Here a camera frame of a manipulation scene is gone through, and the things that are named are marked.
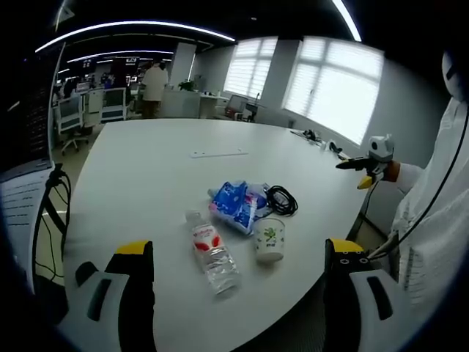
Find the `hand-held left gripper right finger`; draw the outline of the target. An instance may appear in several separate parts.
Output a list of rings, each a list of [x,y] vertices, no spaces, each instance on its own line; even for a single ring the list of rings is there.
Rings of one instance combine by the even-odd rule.
[[[352,241],[325,241],[324,351],[402,351],[413,334],[410,302]]]

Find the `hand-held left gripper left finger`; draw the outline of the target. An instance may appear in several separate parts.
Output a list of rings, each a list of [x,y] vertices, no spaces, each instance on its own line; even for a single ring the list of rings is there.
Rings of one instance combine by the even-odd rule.
[[[103,271],[81,264],[74,283],[59,330],[77,351],[155,350],[152,241],[119,247]]]

